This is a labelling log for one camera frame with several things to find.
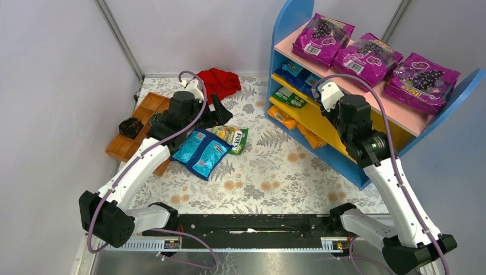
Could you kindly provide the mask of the orange mango candy bag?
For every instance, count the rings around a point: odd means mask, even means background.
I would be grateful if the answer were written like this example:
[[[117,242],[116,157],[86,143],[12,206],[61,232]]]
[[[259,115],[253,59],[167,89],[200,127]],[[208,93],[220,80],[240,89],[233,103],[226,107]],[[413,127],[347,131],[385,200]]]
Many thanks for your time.
[[[271,106],[267,113],[289,130],[295,129],[299,124],[294,118],[275,105]]]
[[[297,125],[297,129],[304,136],[304,138],[310,144],[312,149],[317,149],[327,145],[327,142],[324,139],[318,137],[318,135],[314,134],[304,125],[299,123]]]

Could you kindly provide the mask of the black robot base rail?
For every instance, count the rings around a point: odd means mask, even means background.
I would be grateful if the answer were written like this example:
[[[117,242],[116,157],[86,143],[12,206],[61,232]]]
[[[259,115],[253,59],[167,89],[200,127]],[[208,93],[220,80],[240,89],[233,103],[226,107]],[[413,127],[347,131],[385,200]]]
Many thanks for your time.
[[[329,214],[178,214],[166,229],[177,231],[182,249],[203,248],[192,235],[214,250],[254,251],[323,250],[324,240],[341,251],[355,237]]]

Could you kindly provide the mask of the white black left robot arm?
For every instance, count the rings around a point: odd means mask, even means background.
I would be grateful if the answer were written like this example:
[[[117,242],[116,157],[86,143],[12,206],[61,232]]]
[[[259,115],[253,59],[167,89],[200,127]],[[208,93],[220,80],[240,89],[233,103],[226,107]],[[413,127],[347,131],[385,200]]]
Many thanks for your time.
[[[177,210],[165,203],[138,209],[129,206],[148,177],[171,158],[195,129],[223,125],[233,117],[217,95],[210,98],[213,110],[206,99],[193,92],[175,92],[167,109],[150,120],[145,137],[126,166],[96,192],[85,191],[80,196],[81,224],[89,239],[97,237],[119,248],[134,234],[178,228]]]

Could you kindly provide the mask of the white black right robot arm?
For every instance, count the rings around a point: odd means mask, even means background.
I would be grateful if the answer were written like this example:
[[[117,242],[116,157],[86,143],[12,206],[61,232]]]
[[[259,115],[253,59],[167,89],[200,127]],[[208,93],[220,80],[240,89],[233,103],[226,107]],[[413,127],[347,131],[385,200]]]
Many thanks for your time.
[[[348,154],[374,183],[392,217],[390,228],[347,203],[331,210],[338,229],[352,232],[382,252],[395,274],[407,274],[440,260],[445,274],[446,254],[457,247],[454,236],[443,234],[429,218],[407,181],[394,148],[390,125],[372,128],[371,106],[361,95],[336,91],[317,98],[321,114],[336,128]]]

